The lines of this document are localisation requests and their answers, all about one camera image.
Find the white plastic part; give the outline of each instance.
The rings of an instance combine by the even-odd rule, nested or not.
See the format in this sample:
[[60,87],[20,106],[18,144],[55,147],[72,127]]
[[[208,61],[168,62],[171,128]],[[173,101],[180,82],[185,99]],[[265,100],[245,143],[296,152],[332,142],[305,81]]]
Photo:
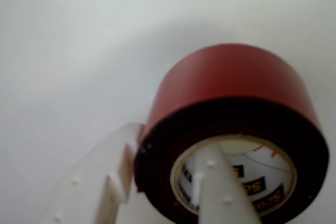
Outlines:
[[191,198],[191,203],[194,206],[199,205],[201,201],[201,190],[202,190],[202,181],[204,174],[196,173],[193,177],[193,196]]
[[197,177],[202,177],[198,223],[261,224],[219,144],[196,153],[195,171]]
[[128,200],[142,128],[116,130],[78,162],[59,182],[40,224],[114,224],[119,204]]

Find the white wall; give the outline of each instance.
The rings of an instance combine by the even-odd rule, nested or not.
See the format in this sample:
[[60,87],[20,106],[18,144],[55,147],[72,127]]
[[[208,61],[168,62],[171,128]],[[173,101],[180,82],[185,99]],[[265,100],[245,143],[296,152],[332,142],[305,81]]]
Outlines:
[[[306,82],[331,165],[290,223],[334,223],[335,17],[335,0],[0,0],[0,223],[36,223],[68,167],[119,125],[145,120],[174,63],[232,41],[277,53]],[[133,189],[118,223],[166,220]]]

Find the red duct tape roll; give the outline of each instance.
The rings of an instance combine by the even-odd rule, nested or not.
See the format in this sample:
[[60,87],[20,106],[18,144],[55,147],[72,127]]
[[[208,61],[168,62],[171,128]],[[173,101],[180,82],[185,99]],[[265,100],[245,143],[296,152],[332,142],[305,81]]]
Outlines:
[[260,147],[230,160],[247,190],[258,183],[248,195],[263,223],[285,223],[309,206],[324,181],[329,154],[319,128],[301,79],[283,60],[247,45],[204,48],[163,79],[135,159],[135,181],[163,215],[197,223],[188,192],[192,153],[207,141],[249,140]]

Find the tape roll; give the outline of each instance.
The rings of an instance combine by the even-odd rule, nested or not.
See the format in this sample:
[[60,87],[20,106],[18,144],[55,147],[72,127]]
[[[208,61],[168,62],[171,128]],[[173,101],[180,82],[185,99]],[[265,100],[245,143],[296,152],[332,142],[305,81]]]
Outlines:
[[225,150],[249,141],[249,150],[230,147],[226,155],[263,223],[294,218],[323,184],[329,154],[308,94],[297,73],[268,51],[212,46],[168,72],[135,158],[138,189],[172,221],[197,223],[193,155],[217,141]]

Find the white background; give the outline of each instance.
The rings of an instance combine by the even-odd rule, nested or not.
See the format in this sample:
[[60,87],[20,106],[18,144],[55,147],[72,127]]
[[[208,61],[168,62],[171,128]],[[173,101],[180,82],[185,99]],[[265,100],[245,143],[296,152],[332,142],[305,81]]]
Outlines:
[[[290,223],[335,223],[335,19],[336,0],[0,0],[0,223],[37,223],[69,167],[145,120],[173,64],[223,42],[271,50],[304,79],[331,163]],[[118,224],[167,223],[134,191]]]

